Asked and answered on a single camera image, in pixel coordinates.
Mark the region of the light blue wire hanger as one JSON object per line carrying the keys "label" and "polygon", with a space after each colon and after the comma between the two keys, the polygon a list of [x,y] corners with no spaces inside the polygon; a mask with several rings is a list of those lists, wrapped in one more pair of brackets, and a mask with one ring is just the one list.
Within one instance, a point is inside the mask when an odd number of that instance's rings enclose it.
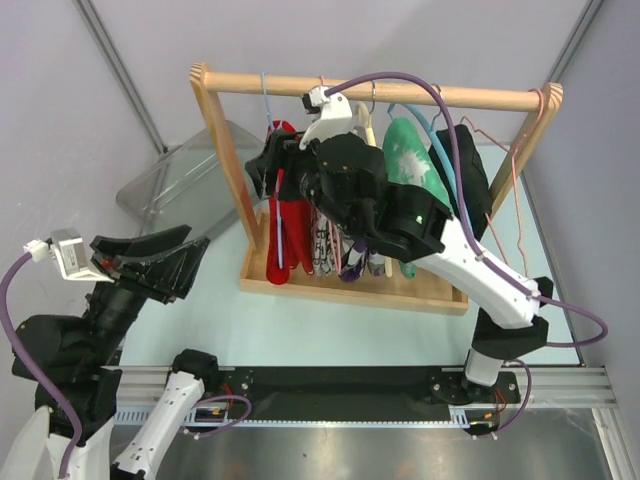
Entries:
{"label": "light blue wire hanger", "polygon": [[[275,120],[273,114],[271,112],[269,97],[267,94],[267,84],[266,84],[266,73],[261,73],[261,88],[262,94],[265,104],[266,111],[266,120],[267,120],[267,140],[271,142],[271,137],[276,131]],[[275,200],[275,211],[276,211],[276,247],[277,247],[277,263],[278,263],[278,280],[284,279],[285,273],[285,249],[284,249],[284,233],[283,233],[283,224],[282,224],[282,214],[281,214],[281,205],[280,201],[277,199],[277,193],[279,188],[279,180],[276,180],[274,194],[272,199]]]}

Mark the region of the red trousers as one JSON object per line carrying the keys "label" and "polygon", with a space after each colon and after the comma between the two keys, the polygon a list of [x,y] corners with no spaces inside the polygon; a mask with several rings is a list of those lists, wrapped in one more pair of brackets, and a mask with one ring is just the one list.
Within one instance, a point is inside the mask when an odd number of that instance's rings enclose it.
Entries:
{"label": "red trousers", "polygon": [[306,199],[282,202],[281,205],[282,224],[284,233],[285,249],[285,273],[284,279],[278,280],[279,276],[276,247],[276,211],[275,200],[269,199],[269,247],[266,263],[266,278],[274,285],[282,285],[289,281],[290,272],[302,266],[308,275],[314,274],[313,259],[311,253],[311,205]]}

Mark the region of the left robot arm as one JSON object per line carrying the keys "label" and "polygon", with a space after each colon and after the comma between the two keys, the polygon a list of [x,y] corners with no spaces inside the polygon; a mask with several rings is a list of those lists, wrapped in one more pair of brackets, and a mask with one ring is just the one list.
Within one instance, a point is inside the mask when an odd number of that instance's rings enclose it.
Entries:
{"label": "left robot arm", "polygon": [[89,281],[79,316],[41,314],[2,327],[14,354],[15,376],[36,383],[36,410],[44,416],[43,446],[58,479],[153,479],[185,417],[214,397],[222,375],[217,359],[187,349],[178,354],[162,395],[136,437],[116,458],[109,443],[122,371],[116,351],[142,307],[169,304],[190,292],[209,241],[187,225],[130,239],[96,237],[85,244],[74,229],[26,244],[3,276],[8,288],[20,268],[52,260],[68,281]]}

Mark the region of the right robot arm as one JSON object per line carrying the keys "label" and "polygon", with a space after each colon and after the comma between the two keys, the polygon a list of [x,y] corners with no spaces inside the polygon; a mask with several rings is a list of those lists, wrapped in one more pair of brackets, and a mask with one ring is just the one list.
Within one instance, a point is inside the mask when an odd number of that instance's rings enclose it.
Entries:
{"label": "right robot arm", "polygon": [[353,133],[304,146],[298,133],[279,129],[244,169],[257,193],[307,200],[348,236],[440,276],[478,304],[461,376],[469,399],[486,400],[504,362],[546,345],[549,325],[539,310],[553,281],[498,267],[442,201],[419,186],[389,181],[381,149]]}

